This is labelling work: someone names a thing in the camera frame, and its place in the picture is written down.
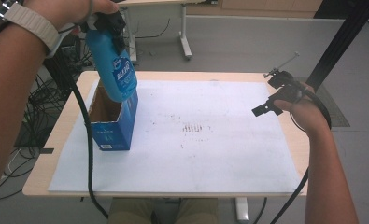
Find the human hand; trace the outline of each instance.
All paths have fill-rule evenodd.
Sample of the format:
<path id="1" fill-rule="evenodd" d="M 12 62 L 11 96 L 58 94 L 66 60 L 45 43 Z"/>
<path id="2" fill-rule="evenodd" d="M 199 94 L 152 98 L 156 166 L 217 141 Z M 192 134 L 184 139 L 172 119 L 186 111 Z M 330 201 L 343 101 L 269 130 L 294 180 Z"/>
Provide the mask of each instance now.
<path id="1" fill-rule="evenodd" d="M 25 0 L 24 5 L 45 17 L 57 30 L 67 23 L 86 19 L 91 6 L 92 13 L 111 14 L 119 9 L 118 4 L 110 0 Z"/>
<path id="2" fill-rule="evenodd" d="M 312 87 L 305 83 L 302 84 L 307 86 L 309 91 L 314 92 Z M 274 105 L 282 110 L 291 112 L 297 124 L 303 128 L 308 135 L 318 131 L 325 131 L 326 128 L 329 130 L 328 123 L 320 110 L 306 96 L 295 104 L 283 100 L 275 100 Z"/>

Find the watch strap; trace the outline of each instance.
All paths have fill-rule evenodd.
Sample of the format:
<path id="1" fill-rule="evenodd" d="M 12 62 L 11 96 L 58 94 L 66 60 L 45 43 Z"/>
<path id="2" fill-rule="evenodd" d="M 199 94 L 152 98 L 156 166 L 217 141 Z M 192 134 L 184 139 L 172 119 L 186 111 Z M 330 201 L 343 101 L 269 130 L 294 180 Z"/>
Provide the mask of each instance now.
<path id="1" fill-rule="evenodd" d="M 4 15 L 4 19 L 18 24 L 36 35 L 50 51 L 58 44 L 60 35 L 52 23 L 27 7 L 14 3 Z"/>

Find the bottle label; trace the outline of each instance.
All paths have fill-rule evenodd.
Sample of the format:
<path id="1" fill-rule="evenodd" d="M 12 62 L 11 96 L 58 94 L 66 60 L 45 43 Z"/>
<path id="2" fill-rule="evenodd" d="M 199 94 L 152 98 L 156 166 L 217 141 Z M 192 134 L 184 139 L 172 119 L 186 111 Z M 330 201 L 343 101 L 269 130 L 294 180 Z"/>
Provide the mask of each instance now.
<path id="1" fill-rule="evenodd" d="M 112 74 L 117 83 L 117 87 L 125 98 L 126 94 L 131 94 L 130 91 L 135 85 L 135 70 L 131 61 L 123 57 L 114 59 L 113 67 L 114 71 Z"/>

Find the human arm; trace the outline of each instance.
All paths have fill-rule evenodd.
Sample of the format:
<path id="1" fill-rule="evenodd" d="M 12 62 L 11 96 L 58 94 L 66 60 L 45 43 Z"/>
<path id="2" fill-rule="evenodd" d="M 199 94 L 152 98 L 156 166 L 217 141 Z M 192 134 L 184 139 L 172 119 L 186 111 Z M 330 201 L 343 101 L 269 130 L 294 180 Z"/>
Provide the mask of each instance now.
<path id="1" fill-rule="evenodd" d="M 50 21 L 57 30 L 81 21 L 90 0 L 28 0 L 24 4 Z M 113 13 L 118 5 L 93 0 L 93 12 Z M 0 178 L 21 126 L 23 110 L 35 75 L 47 54 L 44 43 L 18 25 L 0 33 Z"/>
<path id="2" fill-rule="evenodd" d="M 309 137 L 309 183 L 305 223 L 358 223 L 333 134 L 318 108 L 309 100 L 296 104 L 276 100 L 290 111 Z"/>

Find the forearm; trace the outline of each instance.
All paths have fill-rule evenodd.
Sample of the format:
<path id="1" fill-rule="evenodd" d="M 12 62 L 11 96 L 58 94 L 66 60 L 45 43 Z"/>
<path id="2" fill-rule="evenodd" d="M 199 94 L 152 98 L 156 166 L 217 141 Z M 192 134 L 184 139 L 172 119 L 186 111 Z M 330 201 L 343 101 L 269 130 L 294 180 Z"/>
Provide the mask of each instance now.
<path id="1" fill-rule="evenodd" d="M 41 40 L 17 25 L 9 25 L 0 34 L 0 178 L 45 55 Z"/>
<path id="2" fill-rule="evenodd" d="M 324 127 L 309 141 L 305 223 L 358 223 L 333 135 Z"/>

